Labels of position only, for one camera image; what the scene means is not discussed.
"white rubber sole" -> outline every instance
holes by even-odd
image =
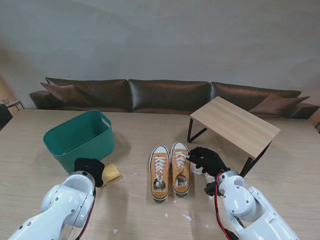
[[[151,153],[151,156],[150,156],[150,158],[149,158],[150,179],[151,179],[151,160],[152,160],[152,156],[153,156],[155,150],[156,150],[158,147],[164,147],[164,148],[165,148],[165,150],[166,150],[166,152],[168,153],[168,156],[169,156],[169,163],[171,164],[171,155],[170,155],[170,153],[169,153],[168,148],[167,148],[166,146],[163,146],[163,145],[156,146],[156,147],[153,149],[153,151],[152,151],[152,153]],[[154,200],[157,200],[157,201],[164,201],[164,200],[166,200],[167,197],[168,197],[168,195],[169,195],[169,191],[168,191],[168,194],[167,194],[164,198],[156,198],[156,197],[152,194],[152,192],[151,192],[152,198],[153,198]]]
[[[183,142],[177,141],[176,143],[174,143],[173,146],[172,146],[172,148],[171,148],[171,151],[170,151],[170,164],[171,164],[171,165],[172,165],[172,152],[174,151],[175,145],[178,144],[178,143],[183,144],[183,145],[185,146],[186,150],[189,152],[188,147],[187,147]],[[189,182],[189,188],[188,188],[188,190],[187,190],[186,192],[184,192],[184,193],[176,192],[173,183],[172,183],[172,189],[173,189],[174,193],[177,194],[177,195],[186,195],[186,194],[189,192],[189,189],[190,189],[190,182]]]

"black glove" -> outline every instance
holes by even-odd
[[[74,163],[74,171],[84,171],[90,174],[95,181],[95,186],[100,188],[104,181],[102,180],[102,173],[105,165],[95,158],[77,158]]]
[[[222,161],[218,153],[208,148],[196,147],[189,152],[189,161],[195,164],[197,169],[203,168],[202,173],[216,177],[221,171],[227,171],[228,168]]]

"white shoelace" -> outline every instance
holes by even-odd
[[[185,168],[186,153],[184,151],[176,151],[174,153],[174,157],[175,157],[175,163],[176,163],[176,166],[178,167],[178,169],[179,169],[180,166],[182,168]]]
[[[165,163],[166,163],[166,157],[164,156],[156,156],[154,157],[154,166],[155,166],[155,176],[157,179],[157,182],[155,185],[160,188],[164,184],[164,171],[165,171]]]

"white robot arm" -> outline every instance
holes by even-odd
[[[60,240],[65,225],[81,228],[95,202],[95,180],[76,171],[44,197],[41,213],[25,221],[8,240]]]
[[[217,184],[224,212],[241,240],[300,240],[258,189],[244,188],[237,172],[220,174]],[[244,227],[241,221],[252,224]]]

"mustard yellow sneaker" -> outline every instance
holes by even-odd
[[[151,195],[157,203],[166,200],[169,193],[170,153],[165,146],[157,146],[151,153],[149,169]]]
[[[182,142],[176,142],[170,152],[172,164],[172,188],[178,197],[188,194],[190,188],[190,162],[186,159],[189,150]]]

